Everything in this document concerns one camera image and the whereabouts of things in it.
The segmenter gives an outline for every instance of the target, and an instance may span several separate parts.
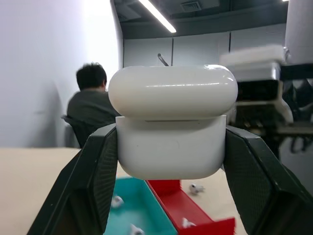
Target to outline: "gray shirt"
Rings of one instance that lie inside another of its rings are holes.
[[[76,93],[68,103],[67,115],[96,126],[115,123],[115,117],[120,116],[111,105],[107,92],[93,90]]]

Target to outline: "earbud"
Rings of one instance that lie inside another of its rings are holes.
[[[189,190],[190,190],[190,192],[191,192],[192,194],[198,194],[199,192],[203,192],[203,191],[204,191],[204,187],[192,183],[192,184],[189,186]]]
[[[189,228],[189,227],[192,227],[192,226],[195,226],[195,224],[192,223],[192,222],[190,222],[190,221],[188,221],[188,219],[186,219],[186,218],[183,218],[183,219],[182,219],[182,227],[183,227],[184,229]]]
[[[114,208],[114,209],[119,208],[123,204],[124,204],[124,201],[119,196],[113,197],[113,199],[111,201],[111,207]]]
[[[145,232],[142,229],[137,228],[134,224],[131,224],[130,235],[145,235]]]

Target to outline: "ceiling light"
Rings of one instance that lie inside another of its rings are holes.
[[[149,0],[139,0],[151,13],[156,17],[162,25],[164,25],[171,33],[176,33],[176,29],[165,19],[164,16],[152,5]]]

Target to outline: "man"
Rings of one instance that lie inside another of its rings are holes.
[[[98,127],[115,123],[115,117],[120,114],[105,91],[107,75],[103,67],[98,63],[86,64],[77,71],[76,78],[80,92],[69,101],[67,115]]]

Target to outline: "table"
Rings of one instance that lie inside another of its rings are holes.
[[[0,148],[0,231],[5,235],[26,235],[55,180],[78,153],[74,148]],[[128,175],[119,165],[117,177]],[[236,234],[246,235],[228,188],[225,173],[200,180],[183,180],[204,186],[205,192],[190,197],[214,220],[236,218]]]

